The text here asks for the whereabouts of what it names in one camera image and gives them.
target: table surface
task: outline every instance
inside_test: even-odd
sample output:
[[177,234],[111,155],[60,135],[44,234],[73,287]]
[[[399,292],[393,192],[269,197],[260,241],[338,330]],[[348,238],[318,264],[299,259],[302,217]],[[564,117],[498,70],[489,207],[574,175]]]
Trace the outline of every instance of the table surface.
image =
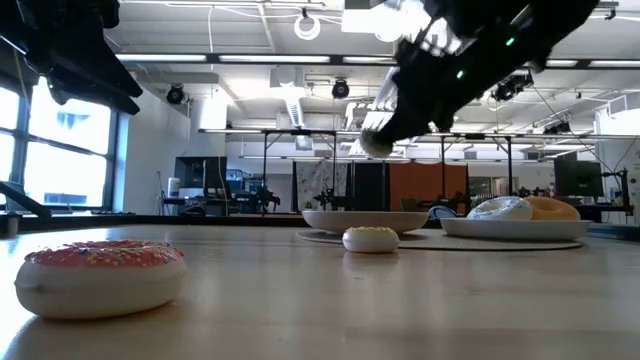
[[[640,246],[359,255],[297,229],[128,226],[0,240],[0,358],[638,359]],[[437,230],[421,230],[433,234]],[[101,321],[33,316],[13,287],[42,245],[169,241],[188,282],[166,306]]]

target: pink frosted donut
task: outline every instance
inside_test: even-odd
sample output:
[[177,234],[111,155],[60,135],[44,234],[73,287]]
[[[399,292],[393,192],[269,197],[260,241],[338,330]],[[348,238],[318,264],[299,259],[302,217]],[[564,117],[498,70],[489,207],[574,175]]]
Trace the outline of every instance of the pink frosted donut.
[[176,298],[186,275],[182,251],[150,241],[89,241],[33,252],[15,281],[25,309],[49,318],[129,314]]

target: placemat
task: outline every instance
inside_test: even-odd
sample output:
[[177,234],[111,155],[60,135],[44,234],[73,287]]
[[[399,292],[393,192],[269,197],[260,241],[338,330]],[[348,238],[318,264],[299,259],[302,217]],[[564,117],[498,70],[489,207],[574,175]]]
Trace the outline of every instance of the placemat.
[[[336,244],[342,246],[342,235],[322,230],[299,231],[297,240]],[[470,239],[448,236],[442,230],[419,230],[400,236],[400,249],[450,250],[450,251],[543,251],[575,249],[579,241],[505,241]]]

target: white frosted donut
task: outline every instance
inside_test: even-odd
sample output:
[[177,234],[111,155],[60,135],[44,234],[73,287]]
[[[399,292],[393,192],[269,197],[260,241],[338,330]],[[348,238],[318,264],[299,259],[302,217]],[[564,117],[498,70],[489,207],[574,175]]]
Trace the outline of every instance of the white frosted donut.
[[342,244],[349,251],[382,254],[394,252],[400,238],[385,227],[352,227],[342,235]]
[[531,220],[531,205],[517,196],[502,196],[476,206],[467,219],[474,220]]
[[183,257],[163,243],[73,243],[27,255],[16,293],[25,309],[43,317],[125,315],[175,299],[187,271]]

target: plate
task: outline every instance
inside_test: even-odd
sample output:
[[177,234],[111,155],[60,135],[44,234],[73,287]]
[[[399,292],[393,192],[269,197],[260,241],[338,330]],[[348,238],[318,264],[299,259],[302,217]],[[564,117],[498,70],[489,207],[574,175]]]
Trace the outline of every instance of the plate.
[[421,228],[429,214],[426,212],[384,211],[314,211],[305,210],[302,217],[312,228],[342,234],[350,227],[388,227],[402,234]]
[[574,240],[590,221],[440,219],[449,235],[503,240]]

